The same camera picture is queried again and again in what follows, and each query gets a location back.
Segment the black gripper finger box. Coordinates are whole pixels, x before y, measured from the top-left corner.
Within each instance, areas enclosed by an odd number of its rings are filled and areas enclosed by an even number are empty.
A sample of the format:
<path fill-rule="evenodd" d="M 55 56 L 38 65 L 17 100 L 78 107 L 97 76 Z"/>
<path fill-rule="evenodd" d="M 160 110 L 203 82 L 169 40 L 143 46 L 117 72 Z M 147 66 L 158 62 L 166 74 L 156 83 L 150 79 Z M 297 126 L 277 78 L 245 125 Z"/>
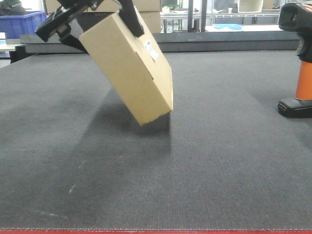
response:
<path fill-rule="evenodd" d="M 131 33 L 139 38 L 144 34 L 144 28 L 138 20 L 138 16 L 135 10 L 135 6 L 132 0 L 120 0 L 121 8 L 119 10 L 119 16 L 126 24 Z"/>

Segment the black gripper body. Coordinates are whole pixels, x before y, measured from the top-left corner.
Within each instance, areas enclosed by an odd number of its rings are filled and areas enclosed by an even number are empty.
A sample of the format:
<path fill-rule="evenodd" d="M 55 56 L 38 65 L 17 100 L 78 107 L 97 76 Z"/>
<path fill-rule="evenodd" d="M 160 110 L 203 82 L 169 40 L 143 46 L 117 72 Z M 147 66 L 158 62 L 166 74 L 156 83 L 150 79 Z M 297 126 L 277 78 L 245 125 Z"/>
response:
<path fill-rule="evenodd" d="M 59 39 L 65 39 L 71 32 L 70 23 L 77 15 L 91 8 L 96 10 L 102 0 L 58 0 L 58 7 L 42 24 L 36 29 L 36 35 L 43 41 L 48 41 L 51 36 L 58 34 Z"/>

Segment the black gripper finger behind box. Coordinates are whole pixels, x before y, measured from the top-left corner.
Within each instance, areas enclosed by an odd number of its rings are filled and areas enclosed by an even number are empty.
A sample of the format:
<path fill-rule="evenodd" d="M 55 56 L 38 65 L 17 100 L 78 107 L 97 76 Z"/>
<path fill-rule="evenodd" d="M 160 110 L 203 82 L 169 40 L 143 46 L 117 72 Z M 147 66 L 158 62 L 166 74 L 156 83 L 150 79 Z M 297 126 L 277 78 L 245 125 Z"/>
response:
<path fill-rule="evenodd" d="M 84 53 L 87 53 L 87 50 L 82 45 L 82 43 L 77 38 L 75 38 L 74 36 L 72 36 L 70 34 L 66 35 L 64 37 L 61 37 L 60 42 L 67 45 L 67 46 L 79 49 L 80 51 L 82 51 Z"/>

